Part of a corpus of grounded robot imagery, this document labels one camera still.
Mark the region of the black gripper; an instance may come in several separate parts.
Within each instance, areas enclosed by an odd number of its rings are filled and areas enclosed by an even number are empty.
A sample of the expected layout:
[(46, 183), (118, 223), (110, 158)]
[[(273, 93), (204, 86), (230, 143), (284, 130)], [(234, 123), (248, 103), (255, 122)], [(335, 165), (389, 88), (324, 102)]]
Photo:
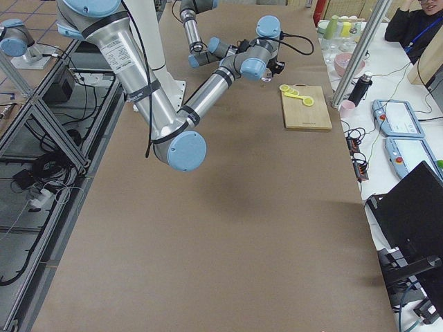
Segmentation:
[(271, 78), (273, 78), (275, 75), (281, 74), (281, 72), (284, 70), (284, 67), (285, 62), (271, 59), (268, 63), (268, 69), (270, 70)]

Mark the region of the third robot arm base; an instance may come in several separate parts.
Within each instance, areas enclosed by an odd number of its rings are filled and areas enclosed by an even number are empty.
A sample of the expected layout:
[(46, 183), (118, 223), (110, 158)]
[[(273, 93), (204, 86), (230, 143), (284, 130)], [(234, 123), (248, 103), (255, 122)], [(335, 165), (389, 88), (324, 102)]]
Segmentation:
[(45, 69), (55, 52), (53, 46), (38, 44), (20, 19), (1, 22), (1, 50), (15, 68), (30, 70)]

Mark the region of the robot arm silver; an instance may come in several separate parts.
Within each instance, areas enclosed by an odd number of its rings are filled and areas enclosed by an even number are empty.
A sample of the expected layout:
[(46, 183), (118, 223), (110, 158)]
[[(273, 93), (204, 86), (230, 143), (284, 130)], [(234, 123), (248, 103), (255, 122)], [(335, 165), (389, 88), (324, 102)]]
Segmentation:
[(148, 148), (156, 157), (181, 172), (190, 172), (204, 161), (206, 141), (194, 131), (200, 120), (232, 83), (245, 77), (257, 81), (267, 71), (279, 73), (277, 61), (282, 30), (272, 15), (263, 16), (256, 37), (238, 49), (212, 39), (208, 49), (198, 34), (196, 16), (217, 7), (217, 1), (182, 1), (180, 18), (190, 47), (190, 65), (214, 61), (219, 68), (182, 106), (174, 106), (148, 64), (145, 45), (135, 18), (123, 1), (57, 1), (59, 33), (97, 46), (122, 84), (127, 99), (149, 125)]
[(218, 37), (212, 37), (205, 44), (198, 31), (197, 14), (213, 10), (218, 6), (216, 0), (186, 0), (180, 5), (180, 19), (186, 33), (189, 46), (188, 61), (191, 67), (197, 68), (225, 57), (239, 53), (238, 47), (223, 42)]

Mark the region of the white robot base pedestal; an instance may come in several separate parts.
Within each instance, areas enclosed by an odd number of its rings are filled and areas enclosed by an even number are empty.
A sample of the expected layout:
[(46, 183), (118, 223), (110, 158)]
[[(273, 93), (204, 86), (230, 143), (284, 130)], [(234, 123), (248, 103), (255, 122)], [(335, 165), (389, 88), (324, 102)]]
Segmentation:
[(154, 1), (128, 0), (124, 3), (141, 34), (147, 63), (177, 111), (182, 104), (186, 82), (175, 80), (167, 69)]

